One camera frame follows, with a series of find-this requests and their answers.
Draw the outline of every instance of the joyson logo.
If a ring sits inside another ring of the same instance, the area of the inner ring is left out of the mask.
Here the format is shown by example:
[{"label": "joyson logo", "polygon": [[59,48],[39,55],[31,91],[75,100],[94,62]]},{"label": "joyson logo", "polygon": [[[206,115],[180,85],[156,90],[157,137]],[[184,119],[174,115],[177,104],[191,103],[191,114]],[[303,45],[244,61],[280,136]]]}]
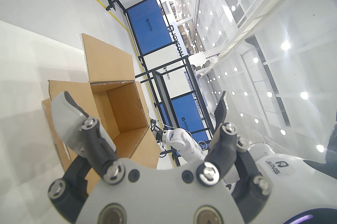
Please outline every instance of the joyson logo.
[{"label": "joyson logo", "polygon": [[148,26],[149,26],[149,28],[150,28],[150,31],[153,31],[153,30],[152,30],[151,23],[150,23],[150,20],[149,20],[148,18],[146,19],[146,22],[148,23]]}]

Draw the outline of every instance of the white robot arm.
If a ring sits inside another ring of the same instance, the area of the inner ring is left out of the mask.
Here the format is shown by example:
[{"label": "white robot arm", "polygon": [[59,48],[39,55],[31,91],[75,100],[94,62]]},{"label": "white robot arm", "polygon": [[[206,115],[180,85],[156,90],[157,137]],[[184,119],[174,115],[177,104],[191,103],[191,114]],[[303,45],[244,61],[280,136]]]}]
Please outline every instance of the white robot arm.
[{"label": "white robot arm", "polygon": [[161,142],[177,150],[183,159],[187,162],[201,159],[204,160],[206,153],[204,153],[199,144],[192,138],[192,136],[182,128],[161,130],[156,125],[156,120],[151,120],[150,129],[156,131],[161,137]]}]

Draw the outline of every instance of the bolt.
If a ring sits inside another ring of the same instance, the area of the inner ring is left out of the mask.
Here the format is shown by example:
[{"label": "bolt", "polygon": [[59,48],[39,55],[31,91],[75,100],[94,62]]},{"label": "bolt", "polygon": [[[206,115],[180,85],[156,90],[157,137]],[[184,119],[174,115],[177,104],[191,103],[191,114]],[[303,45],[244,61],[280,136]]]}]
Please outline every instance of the bolt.
[{"label": "bolt", "polygon": [[232,133],[232,132],[235,131],[235,126],[232,125],[231,123],[226,124],[226,125],[225,125],[225,128],[226,128],[226,130],[227,130],[229,133]]},{"label": "bolt", "polygon": [[93,118],[88,118],[84,121],[84,124],[90,128],[92,126],[92,124],[95,122],[95,120]]},{"label": "bolt", "polygon": [[267,196],[270,194],[270,188],[268,182],[262,176],[256,176],[253,180],[254,184],[258,186],[262,194]]},{"label": "bolt", "polygon": [[239,137],[239,140],[237,142],[241,147],[245,144],[245,142],[243,141],[242,137]]},{"label": "bolt", "polygon": [[59,198],[65,191],[65,182],[62,179],[57,179],[52,183],[52,186],[48,190],[48,196],[54,200]]},{"label": "bolt", "polygon": [[106,171],[106,175],[109,178],[114,178],[114,177],[117,176],[117,174],[118,174],[118,166],[117,165],[111,165]]},{"label": "bolt", "polygon": [[209,181],[212,181],[215,175],[215,171],[212,167],[205,167],[203,170],[203,174]]}]

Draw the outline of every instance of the floor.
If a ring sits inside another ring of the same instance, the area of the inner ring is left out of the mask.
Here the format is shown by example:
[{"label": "floor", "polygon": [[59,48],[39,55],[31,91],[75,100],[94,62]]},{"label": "floor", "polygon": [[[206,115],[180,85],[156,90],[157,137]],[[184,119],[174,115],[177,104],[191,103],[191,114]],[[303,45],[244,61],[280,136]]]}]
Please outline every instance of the floor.
[{"label": "floor", "polygon": [[[136,58],[135,44],[130,38],[130,32],[121,10],[107,12],[105,6],[107,0],[2,0],[0,1],[0,21],[10,23],[20,28],[32,31],[36,34],[51,38],[66,45],[82,49],[80,33],[92,35],[111,45],[114,45],[133,56],[135,74],[141,72],[138,59]],[[5,69],[2,56],[0,69]],[[30,75],[24,68],[20,69],[21,75]],[[13,83],[0,80],[2,91],[4,88],[13,89]],[[144,95],[148,104],[150,117],[159,118],[153,107],[153,101],[148,93],[148,88],[143,84]],[[62,172],[56,153],[53,153],[51,138],[44,132],[38,131],[39,143],[32,140],[32,136],[22,130],[12,130],[17,121],[17,115],[9,115],[5,103],[20,107],[23,113],[21,121],[42,120],[41,107],[26,105],[30,98],[36,97],[33,91],[25,94],[25,105],[4,95],[3,107],[0,115],[0,143],[1,143],[1,168],[8,174],[0,176],[0,222],[1,223],[64,223],[46,198],[46,181],[53,180]],[[30,149],[24,149],[26,142],[30,142]],[[41,156],[41,147],[45,156]],[[20,155],[15,156],[15,150],[20,149]],[[167,155],[160,159],[159,169],[171,168],[171,159]]]}]

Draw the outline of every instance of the box flap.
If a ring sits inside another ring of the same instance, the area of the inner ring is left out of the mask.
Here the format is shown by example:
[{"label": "box flap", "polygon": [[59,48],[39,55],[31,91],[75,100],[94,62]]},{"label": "box flap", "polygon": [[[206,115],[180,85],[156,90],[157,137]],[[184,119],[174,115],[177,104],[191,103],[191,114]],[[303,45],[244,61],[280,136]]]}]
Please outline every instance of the box flap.
[{"label": "box flap", "polygon": [[156,169],[161,149],[150,129],[147,130],[142,141],[131,156],[134,162]]},{"label": "box flap", "polygon": [[146,100],[145,100],[144,92],[142,90],[142,85],[139,81],[136,81],[135,83],[136,83],[139,98],[140,98],[141,103],[142,103],[142,108],[143,108],[144,113],[145,113],[145,118],[147,120],[148,125],[150,125],[151,118],[150,118],[149,113],[148,113],[148,106],[147,106],[147,103],[146,103]]},{"label": "box flap", "polygon": [[89,116],[96,117],[100,121],[89,83],[49,80],[49,96],[51,99],[63,91],[68,91],[79,107]]},{"label": "box flap", "polygon": [[130,54],[86,34],[82,39],[90,82],[135,80]]}]

